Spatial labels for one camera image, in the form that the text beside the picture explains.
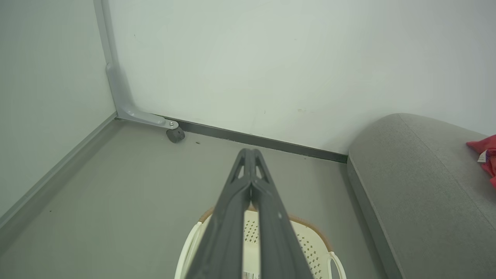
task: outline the gray cushion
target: gray cushion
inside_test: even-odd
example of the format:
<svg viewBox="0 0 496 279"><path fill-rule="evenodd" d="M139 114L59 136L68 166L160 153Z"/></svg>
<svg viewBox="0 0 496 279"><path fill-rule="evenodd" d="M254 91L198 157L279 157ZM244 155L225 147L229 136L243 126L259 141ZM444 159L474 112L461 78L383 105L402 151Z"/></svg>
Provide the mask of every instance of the gray cushion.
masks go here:
<svg viewBox="0 0 496 279"><path fill-rule="evenodd" d="M465 144L485 137L393 114L352 143L350 180L390 278L496 278L496 191Z"/></svg>

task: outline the white tag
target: white tag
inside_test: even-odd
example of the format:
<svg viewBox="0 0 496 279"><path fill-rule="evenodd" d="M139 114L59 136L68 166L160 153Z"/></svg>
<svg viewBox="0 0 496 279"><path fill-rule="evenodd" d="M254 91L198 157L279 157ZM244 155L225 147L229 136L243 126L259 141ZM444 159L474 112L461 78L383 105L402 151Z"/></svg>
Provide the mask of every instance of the white tag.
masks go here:
<svg viewBox="0 0 496 279"><path fill-rule="evenodd" d="M482 152L481 155L479 156L479 160L477 160L479 163L485 163L486 162L486 152L487 150Z"/></svg>
<svg viewBox="0 0 496 279"><path fill-rule="evenodd" d="M260 274L253 274L249 272L243 272L242 279L260 279Z"/></svg>

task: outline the basket handle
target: basket handle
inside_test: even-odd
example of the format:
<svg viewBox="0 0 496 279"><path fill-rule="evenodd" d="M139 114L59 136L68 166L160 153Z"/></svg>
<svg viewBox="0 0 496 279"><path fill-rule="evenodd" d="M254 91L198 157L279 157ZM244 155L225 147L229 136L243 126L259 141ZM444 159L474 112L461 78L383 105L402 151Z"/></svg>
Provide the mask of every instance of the basket handle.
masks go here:
<svg viewBox="0 0 496 279"><path fill-rule="evenodd" d="M332 270L331 270L331 261L334 261L336 264L336 267L338 269L339 273L339 278L340 279L346 279L346 273L344 272L344 267L341 264L341 261L339 260L338 256L334 252L329 252L329 259L327 259L327 265L329 266L329 279L332 279Z"/></svg>
<svg viewBox="0 0 496 279"><path fill-rule="evenodd" d="M185 244L183 246L183 249L181 250L181 254L179 255L179 261L178 261L178 266L176 267L176 274L174 275L174 279L182 279L181 274L183 273L183 268L186 260L186 256L189 252L189 249L191 247L191 243L193 242L193 239L196 235L196 232L202 225L202 222L196 223L196 225L191 229L189 234L187 235Z"/></svg>

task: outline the laundry basket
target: laundry basket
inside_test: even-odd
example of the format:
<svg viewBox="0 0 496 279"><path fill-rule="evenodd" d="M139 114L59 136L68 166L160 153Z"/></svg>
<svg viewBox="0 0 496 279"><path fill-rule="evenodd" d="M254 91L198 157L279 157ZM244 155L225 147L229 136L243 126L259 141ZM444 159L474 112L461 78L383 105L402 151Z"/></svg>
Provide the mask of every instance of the laundry basket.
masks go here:
<svg viewBox="0 0 496 279"><path fill-rule="evenodd" d="M179 256L174 279L184 279L191 261L198 249L200 240L212 215L212 209L207 211L193 227ZM332 251L327 239L308 222L290 217L291 225L296 233L300 247L307 259L314 279L332 279L331 262L333 261L340 279L346 279L346 274L339 258ZM243 245L243 274L242 279L260 278L260 237L258 229L258 213L254 208L245 211Z"/></svg>

